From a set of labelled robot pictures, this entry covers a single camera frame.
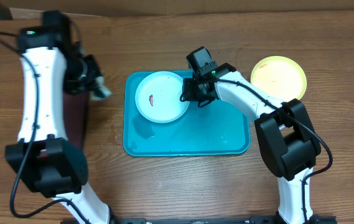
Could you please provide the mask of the light blue plate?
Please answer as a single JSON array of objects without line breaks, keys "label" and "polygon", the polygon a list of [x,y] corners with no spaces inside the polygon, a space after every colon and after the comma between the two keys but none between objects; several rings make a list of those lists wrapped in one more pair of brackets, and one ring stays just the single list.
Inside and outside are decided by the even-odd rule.
[{"label": "light blue plate", "polygon": [[183,78],[174,72],[154,72],[137,87],[135,102],[140,114],[155,123],[169,123],[179,119],[189,102],[180,101]]}]

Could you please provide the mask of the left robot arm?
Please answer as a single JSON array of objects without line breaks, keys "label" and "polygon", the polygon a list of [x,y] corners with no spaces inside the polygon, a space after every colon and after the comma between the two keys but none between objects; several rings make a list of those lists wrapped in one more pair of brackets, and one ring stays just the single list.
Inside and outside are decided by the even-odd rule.
[{"label": "left robot arm", "polygon": [[61,203],[78,223],[111,223],[111,209],[88,182],[88,163],[81,147],[68,139],[63,97],[93,93],[110,96],[103,74],[80,41],[75,23],[60,11],[46,11],[39,26],[16,35],[16,53],[24,72],[24,110],[17,142],[5,148],[7,163],[31,192],[50,204]]}]

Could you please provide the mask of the yellow-green plate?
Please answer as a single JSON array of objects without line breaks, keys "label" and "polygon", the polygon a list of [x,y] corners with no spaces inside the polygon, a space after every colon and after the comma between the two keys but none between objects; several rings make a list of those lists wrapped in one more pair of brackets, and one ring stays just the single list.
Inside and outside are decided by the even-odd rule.
[{"label": "yellow-green plate", "polygon": [[307,89],[307,78],[301,66],[283,56],[260,60],[253,68],[251,84],[284,101],[300,100]]}]

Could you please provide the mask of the green and white sponge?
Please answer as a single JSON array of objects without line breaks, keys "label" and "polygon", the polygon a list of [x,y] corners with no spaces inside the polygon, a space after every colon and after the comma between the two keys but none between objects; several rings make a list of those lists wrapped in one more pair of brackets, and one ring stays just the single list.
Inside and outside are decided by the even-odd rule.
[{"label": "green and white sponge", "polygon": [[92,89],[92,100],[100,101],[105,100],[111,95],[111,91],[105,86],[104,77],[96,77]]}]

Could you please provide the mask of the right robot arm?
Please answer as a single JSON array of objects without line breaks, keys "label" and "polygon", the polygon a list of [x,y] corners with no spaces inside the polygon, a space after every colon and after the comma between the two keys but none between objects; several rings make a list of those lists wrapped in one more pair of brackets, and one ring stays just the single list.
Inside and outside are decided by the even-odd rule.
[{"label": "right robot arm", "polygon": [[309,180],[320,154],[320,141],[304,104],[263,92],[229,63],[218,65],[205,47],[186,59],[193,75],[184,79],[180,100],[196,101],[200,108],[221,100],[252,121],[262,160],[277,177],[279,222],[313,223]]}]

